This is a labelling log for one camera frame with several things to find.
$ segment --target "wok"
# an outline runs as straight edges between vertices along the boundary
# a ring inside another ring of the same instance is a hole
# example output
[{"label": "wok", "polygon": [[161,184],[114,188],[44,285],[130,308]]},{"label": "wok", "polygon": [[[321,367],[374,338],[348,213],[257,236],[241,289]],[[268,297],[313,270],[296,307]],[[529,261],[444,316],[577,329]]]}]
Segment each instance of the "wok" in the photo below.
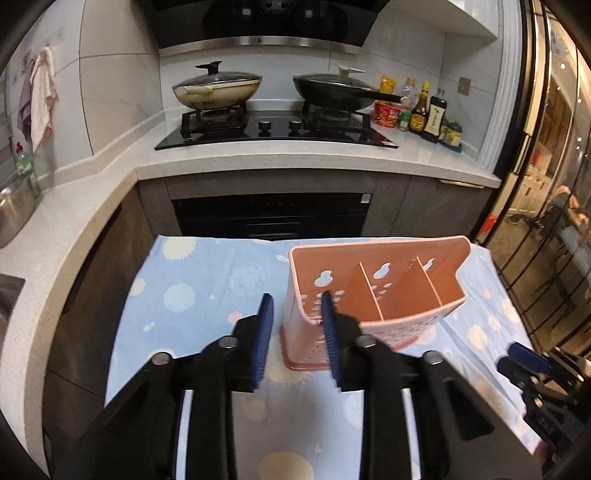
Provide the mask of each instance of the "wok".
[{"label": "wok", "polygon": [[364,70],[339,67],[339,74],[314,73],[295,75],[294,84],[304,100],[322,108],[356,112],[369,107],[375,100],[407,105],[408,97],[381,93],[371,85],[349,78],[349,73],[364,73]]},{"label": "wok", "polygon": [[220,72],[221,60],[198,69],[207,75],[185,80],[173,87],[174,96],[183,105],[195,110],[214,110],[240,105],[252,97],[262,82],[261,75],[245,72]]}]

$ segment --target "black wok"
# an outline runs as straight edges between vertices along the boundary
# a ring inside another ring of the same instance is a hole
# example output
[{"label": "black wok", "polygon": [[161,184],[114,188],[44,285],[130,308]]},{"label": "black wok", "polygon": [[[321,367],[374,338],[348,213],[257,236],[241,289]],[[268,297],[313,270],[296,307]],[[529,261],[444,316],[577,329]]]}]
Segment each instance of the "black wok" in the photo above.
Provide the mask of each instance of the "black wok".
[{"label": "black wok", "polygon": [[295,89],[312,105],[343,112],[356,112],[367,108],[375,100],[403,105],[409,101],[408,97],[381,93],[361,80],[348,77],[350,72],[362,73],[363,70],[341,68],[339,70],[339,75],[330,73],[296,75],[294,76]]}]

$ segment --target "lid handle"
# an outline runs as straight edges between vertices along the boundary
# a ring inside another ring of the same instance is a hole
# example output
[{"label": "lid handle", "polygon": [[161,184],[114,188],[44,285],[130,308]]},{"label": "lid handle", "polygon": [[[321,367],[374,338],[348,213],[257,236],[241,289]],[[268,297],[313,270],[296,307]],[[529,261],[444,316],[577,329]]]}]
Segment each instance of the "lid handle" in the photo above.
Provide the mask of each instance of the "lid handle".
[{"label": "lid handle", "polygon": [[206,69],[209,75],[215,75],[220,71],[221,60],[216,60],[211,63],[204,63],[203,65],[195,65],[196,69]]},{"label": "lid handle", "polygon": [[337,65],[339,69],[339,77],[348,77],[349,73],[365,73],[365,70],[359,70],[354,67],[342,67]]}]

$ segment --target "sink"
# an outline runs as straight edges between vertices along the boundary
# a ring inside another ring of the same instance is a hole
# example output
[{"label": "sink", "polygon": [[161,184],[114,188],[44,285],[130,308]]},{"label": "sink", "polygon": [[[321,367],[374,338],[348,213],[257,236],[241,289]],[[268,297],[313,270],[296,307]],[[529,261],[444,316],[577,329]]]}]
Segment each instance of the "sink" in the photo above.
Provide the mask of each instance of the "sink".
[{"label": "sink", "polygon": [[0,349],[4,343],[10,315],[24,284],[22,278],[0,274]]}]

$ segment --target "basket base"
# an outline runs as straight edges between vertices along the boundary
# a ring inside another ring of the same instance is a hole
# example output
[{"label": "basket base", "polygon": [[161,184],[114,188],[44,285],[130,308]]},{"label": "basket base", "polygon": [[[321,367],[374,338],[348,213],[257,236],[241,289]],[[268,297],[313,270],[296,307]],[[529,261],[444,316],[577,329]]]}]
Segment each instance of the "basket base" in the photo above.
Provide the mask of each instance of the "basket base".
[{"label": "basket base", "polygon": [[[399,346],[397,346],[393,350],[395,352],[397,352],[399,350],[403,350],[406,347],[412,345],[417,340],[418,340],[418,336],[413,337],[413,338],[407,340],[406,342],[400,344]],[[289,356],[287,355],[287,349],[285,347],[285,333],[283,331],[283,325],[281,325],[279,327],[279,341],[281,344],[281,356],[283,357],[283,362],[285,363],[285,366],[287,368],[289,368],[291,370],[308,370],[308,371],[318,371],[318,370],[329,370],[330,369],[330,363],[328,362],[328,360],[325,362],[319,362],[319,363],[315,363],[315,364],[294,362],[293,360],[291,360],[289,358]]]}]

